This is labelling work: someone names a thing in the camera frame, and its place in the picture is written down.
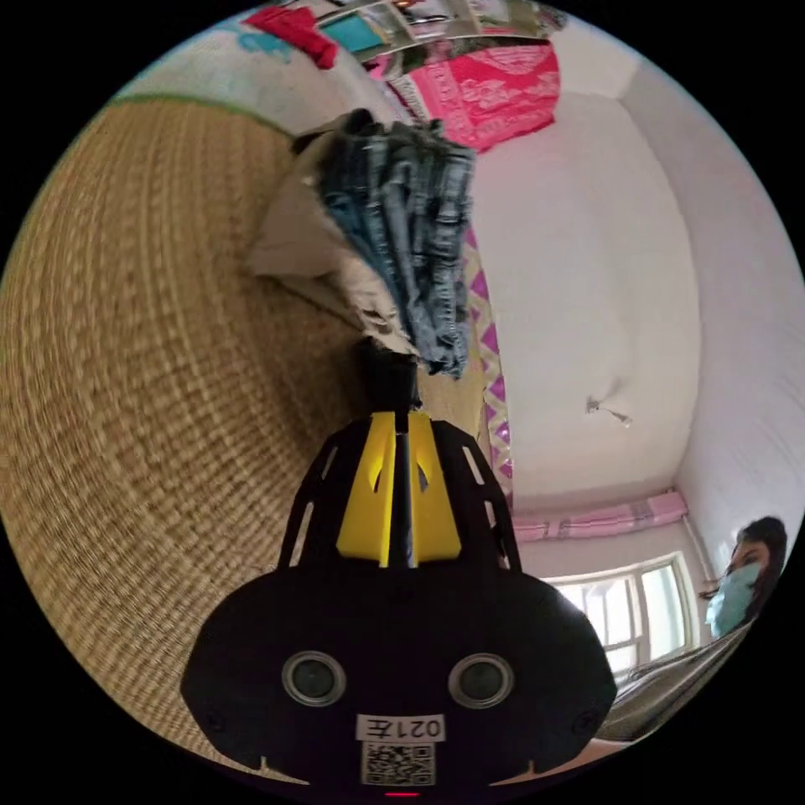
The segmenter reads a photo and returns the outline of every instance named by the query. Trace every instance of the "woven straw mat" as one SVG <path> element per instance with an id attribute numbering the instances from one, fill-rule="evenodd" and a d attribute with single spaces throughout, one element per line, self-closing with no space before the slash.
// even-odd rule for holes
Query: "woven straw mat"
<path id="1" fill-rule="evenodd" d="M 216 604 L 275 567 L 325 438 L 366 413 L 359 334 L 243 269 L 291 161 L 245 115 L 110 106 L 0 289 L 0 512 L 25 578 L 130 715 L 229 766 L 179 695 L 186 658 Z M 477 433 L 477 372 L 425 382 L 430 412 Z"/>

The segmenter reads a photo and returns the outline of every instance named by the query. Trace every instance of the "purple diamond pattern border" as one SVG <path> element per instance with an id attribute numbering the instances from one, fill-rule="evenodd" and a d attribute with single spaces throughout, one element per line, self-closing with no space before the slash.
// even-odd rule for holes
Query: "purple diamond pattern border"
<path id="1" fill-rule="evenodd" d="M 509 409 L 506 405 L 506 383 L 503 380 L 501 351 L 497 343 L 497 328 L 492 315 L 489 286 L 486 283 L 484 269 L 480 264 L 475 233 L 471 229 L 467 232 L 465 240 L 464 260 L 470 315 L 478 333 L 481 365 L 486 380 L 484 399 L 492 453 L 492 469 L 506 494 L 511 509 L 514 496 L 514 466 L 512 464 Z"/>

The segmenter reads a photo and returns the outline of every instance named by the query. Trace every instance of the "white wall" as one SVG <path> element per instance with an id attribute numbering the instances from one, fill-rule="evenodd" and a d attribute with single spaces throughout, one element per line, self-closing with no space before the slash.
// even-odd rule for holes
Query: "white wall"
<path id="1" fill-rule="evenodd" d="M 556 118 L 483 154 L 473 187 L 515 508 L 541 512 L 670 486 L 699 373 L 695 273 L 660 164 L 618 101 L 564 92 Z M 584 411 L 616 382 L 629 429 Z"/>
<path id="2" fill-rule="evenodd" d="M 697 638 L 709 640 L 709 628 L 704 625 L 707 605 L 696 597 L 704 588 L 706 573 L 684 522 L 617 537 L 520 543 L 519 548 L 522 569 L 539 579 L 604 573 L 681 553 L 688 569 L 688 598 L 695 601 L 699 614 Z"/>
<path id="3" fill-rule="evenodd" d="M 699 400 L 676 485 L 721 570 L 752 519 L 779 516 L 789 545 L 802 523 L 805 285 L 771 200 L 713 118 L 645 63 L 623 103 L 678 198 L 698 271 Z"/>
<path id="4" fill-rule="evenodd" d="M 562 92 L 620 98 L 642 57 L 594 25 L 570 17 L 551 37 L 562 71 Z"/>

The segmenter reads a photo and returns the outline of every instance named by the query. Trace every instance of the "pink curtain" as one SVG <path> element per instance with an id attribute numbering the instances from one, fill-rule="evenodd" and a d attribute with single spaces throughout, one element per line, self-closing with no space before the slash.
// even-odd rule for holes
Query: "pink curtain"
<path id="1" fill-rule="evenodd" d="M 521 543 L 538 539 L 585 539 L 614 537 L 665 526 L 681 520 L 688 505 L 677 491 L 650 497 L 636 503 L 610 506 L 573 517 L 545 519 L 536 514 L 514 515 L 514 533 Z"/>

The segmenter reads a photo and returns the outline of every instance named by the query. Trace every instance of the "teal fabric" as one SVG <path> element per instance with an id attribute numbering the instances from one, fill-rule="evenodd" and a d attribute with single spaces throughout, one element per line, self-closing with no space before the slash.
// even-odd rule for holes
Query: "teal fabric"
<path id="1" fill-rule="evenodd" d="M 336 19 L 329 25 L 322 25 L 321 32 L 350 53 L 383 44 L 383 40 L 358 14 Z"/>

